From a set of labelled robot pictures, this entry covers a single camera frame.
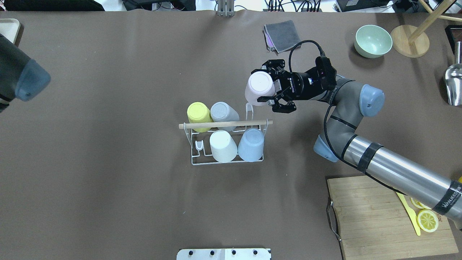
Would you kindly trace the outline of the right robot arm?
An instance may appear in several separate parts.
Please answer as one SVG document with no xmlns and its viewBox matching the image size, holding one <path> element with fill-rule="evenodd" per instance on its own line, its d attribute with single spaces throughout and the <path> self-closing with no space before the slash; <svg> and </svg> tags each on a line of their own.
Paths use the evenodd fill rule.
<svg viewBox="0 0 462 260">
<path fill-rule="evenodd" d="M 316 65 L 304 73 L 284 69 L 282 59 L 268 60 L 251 75 L 264 72 L 270 82 L 277 82 L 274 95 L 259 96 L 273 112 L 291 113 L 296 100 L 316 100 L 329 104 L 323 132 L 317 137 L 314 151 L 329 161 L 343 161 L 381 183 L 411 196 L 438 214 L 452 220 L 461 229 L 461 183 L 441 176 L 391 150 L 355 133 L 363 117 L 373 117 L 382 109 L 384 93 L 368 84 L 338 75 L 330 60 L 318 57 Z"/>
</svg>

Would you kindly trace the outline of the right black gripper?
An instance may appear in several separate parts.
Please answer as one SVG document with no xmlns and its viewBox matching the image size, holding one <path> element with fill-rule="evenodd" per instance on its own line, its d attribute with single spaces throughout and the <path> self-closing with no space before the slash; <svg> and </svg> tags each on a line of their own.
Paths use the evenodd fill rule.
<svg viewBox="0 0 462 260">
<path fill-rule="evenodd" d="M 256 72 L 268 73 L 273 81 L 279 81 L 280 87 L 275 96 L 260 96 L 258 102 L 266 103 L 272 107 L 275 113 L 292 113 L 296 111 L 295 100 L 320 99 L 325 95 L 325 89 L 321 86 L 320 77 L 317 71 L 309 70 L 305 73 L 288 72 L 284 70 L 284 59 L 273 59 L 266 61 Z"/>
</svg>

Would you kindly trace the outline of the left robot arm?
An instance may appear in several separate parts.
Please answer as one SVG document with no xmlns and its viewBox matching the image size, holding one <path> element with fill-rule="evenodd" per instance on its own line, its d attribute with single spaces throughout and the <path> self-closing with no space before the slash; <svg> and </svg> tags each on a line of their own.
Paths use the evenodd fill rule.
<svg viewBox="0 0 462 260">
<path fill-rule="evenodd" d="M 49 73 L 5 36 L 0 35 L 0 111 L 17 98 L 29 101 L 51 81 Z"/>
</svg>

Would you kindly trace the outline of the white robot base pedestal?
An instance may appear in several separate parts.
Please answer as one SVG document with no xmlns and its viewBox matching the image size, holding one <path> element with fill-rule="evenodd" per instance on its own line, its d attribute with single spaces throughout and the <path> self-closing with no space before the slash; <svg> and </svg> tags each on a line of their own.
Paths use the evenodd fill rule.
<svg viewBox="0 0 462 260">
<path fill-rule="evenodd" d="M 177 260 L 271 260 L 271 249 L 267 248 L 206 248 L 183 249 Z"/>
</svg>

